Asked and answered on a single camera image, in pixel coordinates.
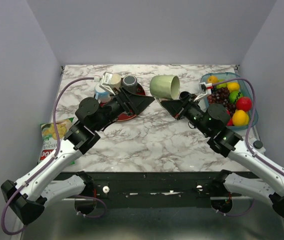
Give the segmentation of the dark blue mug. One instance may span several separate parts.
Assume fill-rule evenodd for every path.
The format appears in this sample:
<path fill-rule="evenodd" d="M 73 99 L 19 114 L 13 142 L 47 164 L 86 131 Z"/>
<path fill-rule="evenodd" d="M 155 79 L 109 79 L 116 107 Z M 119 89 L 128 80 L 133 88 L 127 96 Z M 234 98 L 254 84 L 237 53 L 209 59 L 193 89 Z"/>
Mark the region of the dark blue mug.
<path fill-rule="evenodd" d="M 182 91 L 179 95 L 179 98 L 180 99 L 183 99 L 185 97 L 187 97 L 189 95 L 189 92 L 188 91 Z"/>

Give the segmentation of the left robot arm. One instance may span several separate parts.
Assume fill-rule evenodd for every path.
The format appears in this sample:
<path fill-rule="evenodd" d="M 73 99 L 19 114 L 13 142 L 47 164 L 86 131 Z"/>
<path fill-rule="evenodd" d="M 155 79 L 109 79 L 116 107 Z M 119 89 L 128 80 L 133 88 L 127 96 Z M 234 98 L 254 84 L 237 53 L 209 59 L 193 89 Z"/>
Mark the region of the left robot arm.
<path fill-rule="evenodd" d="M 96 193 L 94 181 L 83 171 L 56 184 L 51 182 L 97 143 L 99 131 L 116 122 L 122 113 L 139 115 L 154 100 L 152 96 L 133 94 L 124 88 L 104 105 L 93 97 L 83 99 L 75 112 L 78 120 L 56 149 L 23 177 L 1 185 L 7 207 L 27 226 L 53 202 L 72 196 L 92 197 Z"/>

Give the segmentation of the light green mug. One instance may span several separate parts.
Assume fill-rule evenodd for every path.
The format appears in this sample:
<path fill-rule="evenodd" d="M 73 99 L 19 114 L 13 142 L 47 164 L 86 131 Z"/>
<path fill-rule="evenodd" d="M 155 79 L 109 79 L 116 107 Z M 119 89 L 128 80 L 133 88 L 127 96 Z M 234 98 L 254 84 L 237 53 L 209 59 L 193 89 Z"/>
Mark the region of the light green mug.
<path fill-rule="evenodd" d="M 157 75 L 150 81 L 150 93 L 154 98 L 176 100 L 180 92 L 180 80 L 176 75 Z"/>

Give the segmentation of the dark grey mug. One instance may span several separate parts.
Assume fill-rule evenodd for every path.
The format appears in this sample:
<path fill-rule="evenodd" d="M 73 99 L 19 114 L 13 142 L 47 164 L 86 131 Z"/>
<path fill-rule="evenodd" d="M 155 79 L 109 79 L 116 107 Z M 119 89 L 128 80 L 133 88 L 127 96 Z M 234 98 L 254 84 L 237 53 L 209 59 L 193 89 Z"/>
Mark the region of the dark grey mug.
<path fill-rule="evenodd" d="M 130 92 L 136 92 L 137 85 L 138 85 L 137 79 L 133 75 L 127 75 L 122 79 L 122 87 L 125 87 Z"/>

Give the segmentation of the light blue mug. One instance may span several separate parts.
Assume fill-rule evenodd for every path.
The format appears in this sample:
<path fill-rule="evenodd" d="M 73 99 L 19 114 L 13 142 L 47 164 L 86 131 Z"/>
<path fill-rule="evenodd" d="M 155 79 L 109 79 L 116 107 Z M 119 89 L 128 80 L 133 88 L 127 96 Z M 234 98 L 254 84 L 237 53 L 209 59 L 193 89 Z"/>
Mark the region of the light blue mug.
<path fill-rule="evenodd" d="M 95 99 L 99 101 L 99 103 L 107 103 L 111 100 L 110 93 L 99 86 L 99 84 L 95 85 Z"/>

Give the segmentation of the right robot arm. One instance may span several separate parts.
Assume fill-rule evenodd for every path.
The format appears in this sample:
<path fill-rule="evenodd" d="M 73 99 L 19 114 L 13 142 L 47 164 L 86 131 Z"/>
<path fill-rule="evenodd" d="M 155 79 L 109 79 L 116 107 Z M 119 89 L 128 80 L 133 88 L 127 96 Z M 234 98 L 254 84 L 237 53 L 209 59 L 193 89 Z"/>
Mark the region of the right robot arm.
<path fill-rule="evenodd" d="M 186 118 L 209 139 L 207 143 L 214 152 L 241 164 L 259 178 L 244 178 L 223 170 L 221 178 L 212 183 L 216 195 L 230 192 L 251 197 L 271 206 L 284 218 L 284 168 L 226 126 L 230 115 L 223 105 L 214 103 L 202 111 L 191 94 L 183 99 L 163 100 L 161 105 L 175 119 Z"/>

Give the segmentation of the cream mug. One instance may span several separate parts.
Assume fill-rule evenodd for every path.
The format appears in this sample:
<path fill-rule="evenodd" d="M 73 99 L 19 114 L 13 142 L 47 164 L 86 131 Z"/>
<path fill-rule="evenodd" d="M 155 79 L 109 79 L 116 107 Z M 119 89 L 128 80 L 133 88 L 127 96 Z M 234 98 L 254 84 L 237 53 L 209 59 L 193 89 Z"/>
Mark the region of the cream mug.
<path fill-rule="evenodd" d="M 111 80 L 110 80 L 110 87 L 111 88 L 117 88 L 119 89 L 121 87 L 122 79 L 119 74 L 112 74 Z"/>

